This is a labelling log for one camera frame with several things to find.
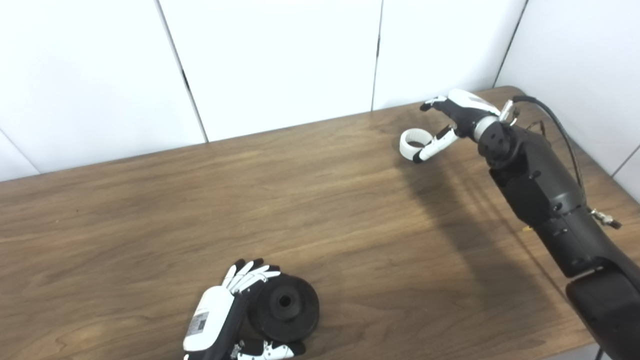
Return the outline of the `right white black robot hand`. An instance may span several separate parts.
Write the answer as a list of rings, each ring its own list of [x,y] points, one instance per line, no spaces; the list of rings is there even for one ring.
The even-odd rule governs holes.
[[[421,112],[431,109],[446,115],[454,125],[446,126],[436,136],[430,137],[421,148],[407,153],[406,158],[415,164],[425,162],[457,139],[473,138],[477,126],[486,118],[491,125],[502,116],[502,111],[497,107],[463,89],[451,89],[447,96],[426,100],[419,107]]]

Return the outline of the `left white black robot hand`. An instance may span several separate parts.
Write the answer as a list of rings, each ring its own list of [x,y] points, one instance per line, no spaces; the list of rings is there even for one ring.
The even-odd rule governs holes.
[[[306,353],[301,341],[242,339],[240,329],[251,301],[265,285],[281,278],[279,266],[262,258],[238,259],[218,285],[206,289],[183,338],[185,360],[287,360]]]

